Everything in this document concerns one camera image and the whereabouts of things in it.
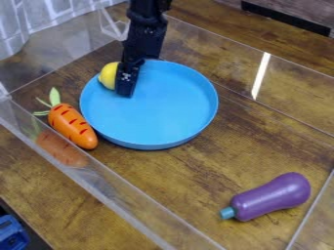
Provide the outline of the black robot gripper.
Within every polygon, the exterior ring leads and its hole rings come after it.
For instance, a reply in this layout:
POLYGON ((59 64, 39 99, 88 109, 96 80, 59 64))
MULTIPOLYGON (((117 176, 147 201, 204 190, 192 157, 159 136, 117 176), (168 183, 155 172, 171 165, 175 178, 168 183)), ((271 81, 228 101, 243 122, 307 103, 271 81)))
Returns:
POLYGON ((123 97, 133 95, 140 62, 159 58, 168 24, 163 13, 170 10, 171 2, 172 0, 129 1, 129 31, 123 42, 123 62, 117 65, 115 76, 115 91, 123 97))

